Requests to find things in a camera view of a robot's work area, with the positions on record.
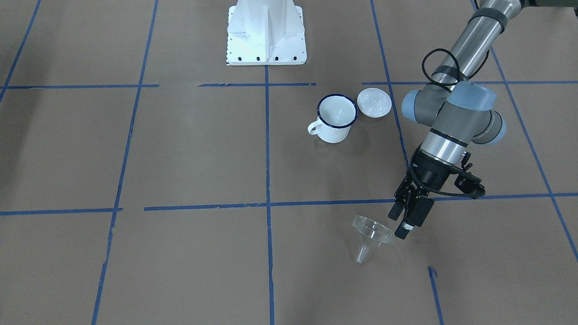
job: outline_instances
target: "clear plastic funnel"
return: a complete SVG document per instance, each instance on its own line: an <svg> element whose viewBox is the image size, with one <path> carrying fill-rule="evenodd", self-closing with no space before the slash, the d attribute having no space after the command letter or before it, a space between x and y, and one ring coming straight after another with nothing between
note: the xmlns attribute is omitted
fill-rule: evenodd
<svg viewBox="0 0 578 325"><path fill-rule="evenodd" d="M355 258L357 263L363 263L371 249L383 244L390 245L395 241L393 231L369 218L355 216L351 225L360 235L360 249Z"/></svg>

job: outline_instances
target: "small white dish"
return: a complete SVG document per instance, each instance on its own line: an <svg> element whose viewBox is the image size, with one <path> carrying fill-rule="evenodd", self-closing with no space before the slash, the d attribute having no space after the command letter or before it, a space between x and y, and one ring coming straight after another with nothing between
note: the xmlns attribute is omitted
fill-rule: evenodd
<svg viewBox="0 0 578 325"><path fill-rule="evenodd" d="M381 89L367 88L357 96L357 106L366 116L382 117L391 111L391 98Z"/></svg>

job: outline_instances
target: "white enamel mug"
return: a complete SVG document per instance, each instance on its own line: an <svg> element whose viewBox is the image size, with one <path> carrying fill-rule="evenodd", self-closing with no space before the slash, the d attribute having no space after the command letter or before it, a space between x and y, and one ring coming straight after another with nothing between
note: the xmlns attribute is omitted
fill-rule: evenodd
<svg viewBox="0 0 578 325"><path fill-rule="evenodd" d="M357 119L357 105L341 94L325 96L317 105L317 121L309 124L307 131L329 143L341 142L347 137Z"/></svg>

